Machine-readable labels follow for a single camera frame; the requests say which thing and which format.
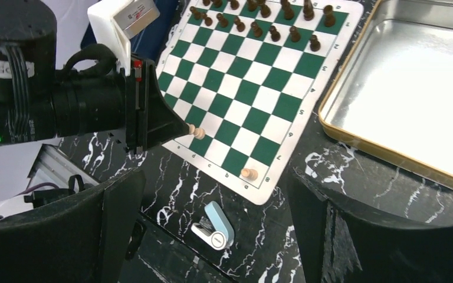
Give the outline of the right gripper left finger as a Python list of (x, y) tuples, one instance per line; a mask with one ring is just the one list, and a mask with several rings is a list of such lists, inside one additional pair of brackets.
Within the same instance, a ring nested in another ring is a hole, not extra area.
[(117, 282), (138, 250), (139, 169), (0, 219), (0, 282)]

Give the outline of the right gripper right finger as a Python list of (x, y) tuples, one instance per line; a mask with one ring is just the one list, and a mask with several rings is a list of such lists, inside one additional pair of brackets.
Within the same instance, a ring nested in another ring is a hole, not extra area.
[(376, 209), (287, 170), (307, 282), (453, 282), (453, 225)]

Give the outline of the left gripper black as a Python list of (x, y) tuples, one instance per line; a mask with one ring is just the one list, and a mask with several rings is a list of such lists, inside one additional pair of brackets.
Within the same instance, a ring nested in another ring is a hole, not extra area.
[(189, 126), (169, 106), (159, 88), (153, 61), (133, 58), (123, 74), (126, 152), (142, 152), (189, 134)]

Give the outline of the light wooden pawn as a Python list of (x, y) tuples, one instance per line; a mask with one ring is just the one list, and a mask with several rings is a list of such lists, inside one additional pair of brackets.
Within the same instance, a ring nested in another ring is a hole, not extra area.
[(205, 137), (205, 130), (201, 127), (196, 127), (193, 124), (188, 124), (189, 135), (193, 135), (194, 138), (202, 140)]

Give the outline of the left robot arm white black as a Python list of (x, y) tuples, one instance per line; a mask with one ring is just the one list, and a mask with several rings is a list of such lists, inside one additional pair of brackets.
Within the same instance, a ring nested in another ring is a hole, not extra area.
[(130, 39), (159, 17), (152, 1), (99, 1), (96, 42), (56, 69), (57, 19), (42, 1), (0, 1), (0, 146), (107, 131), (142, 152), (188, 135), (162, 96), (155, 62)]

